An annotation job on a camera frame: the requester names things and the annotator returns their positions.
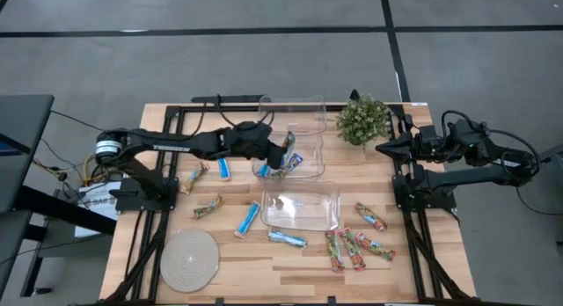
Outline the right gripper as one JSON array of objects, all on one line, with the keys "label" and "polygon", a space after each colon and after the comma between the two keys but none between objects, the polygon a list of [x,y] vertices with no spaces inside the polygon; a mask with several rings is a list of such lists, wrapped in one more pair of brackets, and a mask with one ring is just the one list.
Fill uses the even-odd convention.
[{"label": "right gripper", "polygon": [[405,133],[377,145],[376,150],[398,164],[408,164],[413,158],[436,163],[441,152],[441,137],[436,133],[435,126],[415,126],[410,114],[402,117],[402,123]]}]

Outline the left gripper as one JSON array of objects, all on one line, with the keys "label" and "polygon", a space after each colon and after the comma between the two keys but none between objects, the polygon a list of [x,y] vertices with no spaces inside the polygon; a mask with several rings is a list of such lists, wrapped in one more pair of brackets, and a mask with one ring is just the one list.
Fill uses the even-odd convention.
[{"label": "left gripper", "polygon": [[269,140],[272,128],[265,123],[242,122],[226,131],[226,156],[266,160],[272,169],[282,166],[287,149]]}]

